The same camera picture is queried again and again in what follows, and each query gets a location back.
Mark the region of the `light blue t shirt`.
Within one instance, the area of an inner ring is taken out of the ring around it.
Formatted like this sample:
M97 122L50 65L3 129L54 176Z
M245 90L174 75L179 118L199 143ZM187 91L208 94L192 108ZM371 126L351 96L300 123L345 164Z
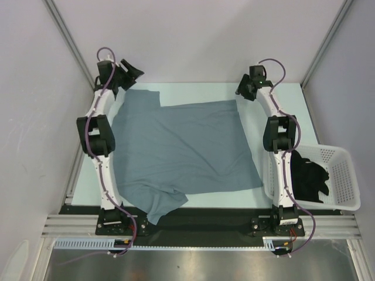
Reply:
M163 107L129 90L112 123L119 194L157 224L190 194L262 186L233 100Z

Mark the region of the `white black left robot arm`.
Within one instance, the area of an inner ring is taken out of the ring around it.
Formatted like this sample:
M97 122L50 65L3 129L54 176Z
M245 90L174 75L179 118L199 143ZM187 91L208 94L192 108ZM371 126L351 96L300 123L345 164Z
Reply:
M97 67L94 99L85 116L76 120L81 148L91 159L99 181L101 203L96 235L135 235L136 220L125 210L115 181L112 123L124 103L125 95L119 89L129 90L144 72L124 59L119 63L111 58L100 60Z

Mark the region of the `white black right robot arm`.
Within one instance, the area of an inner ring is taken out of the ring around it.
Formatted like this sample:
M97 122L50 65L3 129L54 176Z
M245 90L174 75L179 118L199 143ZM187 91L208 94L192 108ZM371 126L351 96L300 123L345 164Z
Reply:
M249 67L244 74L236 94L249 101L258 101L266 116L267 122L263 134L263 148L268 152L273 168L274 197L267 231L284 235L298 225L298 206L292 188L291 158L292 151L300 143L301 132L296 117L287 114L273 94L275 85L267 79L263 65Z

